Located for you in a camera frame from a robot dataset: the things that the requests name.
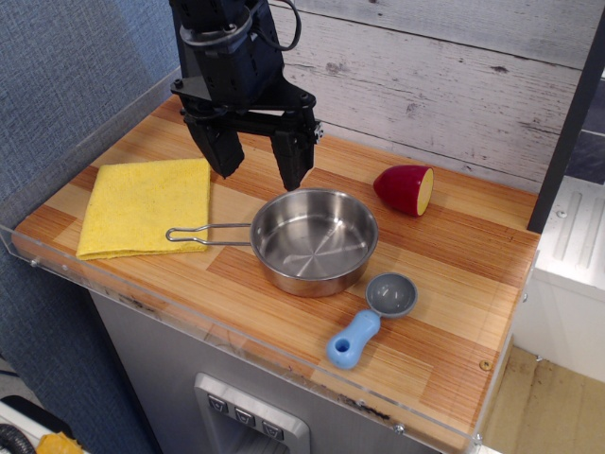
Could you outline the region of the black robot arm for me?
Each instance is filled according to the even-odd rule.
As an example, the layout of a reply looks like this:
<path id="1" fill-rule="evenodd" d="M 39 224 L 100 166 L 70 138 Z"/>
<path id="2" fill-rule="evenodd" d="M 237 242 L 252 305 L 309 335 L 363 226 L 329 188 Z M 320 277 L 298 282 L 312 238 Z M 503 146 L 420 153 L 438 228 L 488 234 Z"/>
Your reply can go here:
<path id="1" fill-rule="evenodd" d="M 288 191 L 314 165 L 321 136 L 315 97 L 285 79 L 284 59 L 300 39 L 281 44 L 266 1 L 173 1 L 181 100 L 190 134 L 212 169 L 230 177 L 245 155 L 239 133 L 269 138 Z"/>

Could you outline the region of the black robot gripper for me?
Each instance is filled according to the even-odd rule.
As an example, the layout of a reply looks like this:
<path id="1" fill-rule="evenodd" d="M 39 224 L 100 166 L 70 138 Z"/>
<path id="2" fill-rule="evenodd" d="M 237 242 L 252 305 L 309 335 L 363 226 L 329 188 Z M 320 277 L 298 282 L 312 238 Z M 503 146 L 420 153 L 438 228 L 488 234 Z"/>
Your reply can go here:
<path id="1" fill-rule="evenodd" d="M 211 32 L 178 26 L 177 39 L 181 77 L 171 90 L 212 170 L 226 179 L 242 164 L 236 131 L 270 136 L 285 190 L 298 189 L 323 130 L 313 115 L 315 97 L 285 79 L 282 51 L 257 34 L 252 20 Z"/>

